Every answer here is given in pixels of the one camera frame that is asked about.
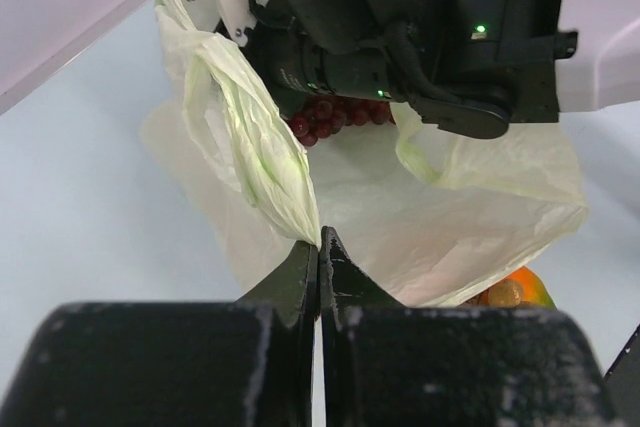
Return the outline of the green fake fruit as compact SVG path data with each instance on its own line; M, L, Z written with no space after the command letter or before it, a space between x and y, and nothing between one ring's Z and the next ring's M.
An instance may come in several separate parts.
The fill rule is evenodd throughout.
M542 280L527 267L519 268L504 279L513 279L521 282L525 287L527 296L531 297L533 300L533 303L531 305L542 306L551 309L556 308L556 305Z

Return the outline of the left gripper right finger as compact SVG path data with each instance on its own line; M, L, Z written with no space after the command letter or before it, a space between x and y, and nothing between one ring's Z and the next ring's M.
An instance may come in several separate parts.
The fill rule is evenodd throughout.
M322 231L330 426L614 426L589 343L561 311L410 308Z

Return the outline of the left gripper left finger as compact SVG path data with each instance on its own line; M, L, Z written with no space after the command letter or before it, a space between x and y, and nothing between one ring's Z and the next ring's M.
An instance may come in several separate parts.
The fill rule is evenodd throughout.
M308 426L318 250L238 300L77 302L36 330L5 426Z

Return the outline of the brown fake grape bunch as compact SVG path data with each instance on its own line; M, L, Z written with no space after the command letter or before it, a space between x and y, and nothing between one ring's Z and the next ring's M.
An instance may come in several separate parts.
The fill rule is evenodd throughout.
M524 285L513 279L503 279L481 293L471 297L463 306L516 308L532 304Z

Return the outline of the yellow-green plastic bag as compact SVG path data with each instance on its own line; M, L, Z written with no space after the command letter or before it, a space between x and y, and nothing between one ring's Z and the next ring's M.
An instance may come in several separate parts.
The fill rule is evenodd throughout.
M174 96L141 135L207 217L245 289L296 242L322 245L331 227L399 301L455 306L586 218L559 119L475 139L388 102L394 124L346 127L305 147L215 0L155 0L154 11Z

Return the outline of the red fake grape bunch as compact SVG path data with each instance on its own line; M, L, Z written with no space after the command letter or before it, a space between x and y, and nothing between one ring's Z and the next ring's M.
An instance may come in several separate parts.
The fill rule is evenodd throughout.
M305 147L335 135L346 127L394 124L390 104L340 96L311 96L300 111L285 118L294 137Z

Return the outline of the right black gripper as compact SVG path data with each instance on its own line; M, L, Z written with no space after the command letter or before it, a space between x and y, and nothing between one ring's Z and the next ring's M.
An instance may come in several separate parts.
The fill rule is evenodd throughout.
M440 0L269 0L244 52L285 115L312 95L408 104L427 124L475 139L509 127L506 92L436 84Z

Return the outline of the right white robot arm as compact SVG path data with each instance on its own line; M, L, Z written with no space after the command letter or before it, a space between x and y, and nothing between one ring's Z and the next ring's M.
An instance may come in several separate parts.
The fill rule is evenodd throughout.
M244 55L285 117L311 96L408 104L476 139L639 97L639 0L250 1Z

